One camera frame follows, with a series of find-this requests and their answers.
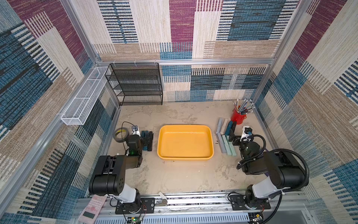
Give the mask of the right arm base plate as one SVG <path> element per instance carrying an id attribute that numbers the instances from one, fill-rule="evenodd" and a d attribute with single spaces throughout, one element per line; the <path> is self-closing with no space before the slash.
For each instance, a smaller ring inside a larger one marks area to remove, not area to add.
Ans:
<path id="1" fill-rule="evenodd" d="M 267 198 L 259 199 L 254 197 L 253 199 L 246 199 L 243 195 L 231 194 L 228 196 L 228 200 L 234 211 L 271 209 L 271 205 Z"/>

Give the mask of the yellow plastic storage tray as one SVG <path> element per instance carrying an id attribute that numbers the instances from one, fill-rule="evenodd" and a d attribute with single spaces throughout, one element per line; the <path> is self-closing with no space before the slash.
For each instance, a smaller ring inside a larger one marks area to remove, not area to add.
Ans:
<path id="1" fill-rule="evenodd" d="M 205 125 L 164 125 L 157 155 L 163 160 L 206 161 L 214 155 L 211 129 Z"/>

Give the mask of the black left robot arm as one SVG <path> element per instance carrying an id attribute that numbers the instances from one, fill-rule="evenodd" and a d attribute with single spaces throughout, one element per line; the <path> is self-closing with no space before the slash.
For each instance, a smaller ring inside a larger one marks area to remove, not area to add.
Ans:
<path id="1" fill-rule="evenodd" d="M 125 174 L 128 169 L 141 166 L 144 141 L 133 133 L 126 137 L 125 143 L 128 146 L 125 154 L 99 157 L 89 182 L 89 193 L 116 199 L 122 213 L 138 213 L 143 208 L 140 192 L 126 184 Z"/>

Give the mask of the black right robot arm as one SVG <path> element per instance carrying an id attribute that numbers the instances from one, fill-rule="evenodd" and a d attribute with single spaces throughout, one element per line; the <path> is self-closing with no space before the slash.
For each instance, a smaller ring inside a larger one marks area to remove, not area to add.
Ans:
<path id="1" fill-rule="evenodd" d="M 240 136 L 233 130 L 226 136 L 231 150 L 238 146 L 241 160 L 236 168 L 246 175 L 266 174 L 259 183 L 249 185 L 245 193 L 231 192 L 227 199 L 234 211 L 269 209 L 269 199 L 286 192 L 297 191 L 309 183 L 310 171 L 304 158 L 289 149 L 268 151 L 265 138 L 244 126 Z"/>

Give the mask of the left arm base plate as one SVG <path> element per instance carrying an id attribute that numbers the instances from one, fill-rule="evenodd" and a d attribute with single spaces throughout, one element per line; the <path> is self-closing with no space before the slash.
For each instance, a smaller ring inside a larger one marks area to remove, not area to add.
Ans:
<path id="1" fill-rule="evenodd" d="M 116 215 L 128 214 L 139 216 L 140 214 L 152 214 L 155 208 L 155 198 L 141 198 L 133 203 L 123 203 L 118 200 L 115 208 Z"/>

